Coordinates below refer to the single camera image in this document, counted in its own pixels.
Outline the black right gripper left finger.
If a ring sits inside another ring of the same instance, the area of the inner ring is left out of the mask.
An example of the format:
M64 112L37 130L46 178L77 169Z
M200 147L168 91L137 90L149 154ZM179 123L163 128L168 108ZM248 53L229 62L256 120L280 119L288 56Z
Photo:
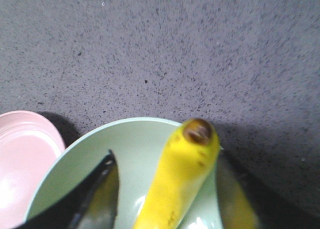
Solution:
M68 194L17 229L112 229L118 214L119 171L112 150Z

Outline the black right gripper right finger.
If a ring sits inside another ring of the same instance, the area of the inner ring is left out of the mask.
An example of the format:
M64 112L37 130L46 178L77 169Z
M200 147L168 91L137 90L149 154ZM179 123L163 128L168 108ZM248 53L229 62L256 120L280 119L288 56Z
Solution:
M222 149L216 164L219 214L225 229L318 229L319 218L274 192Z

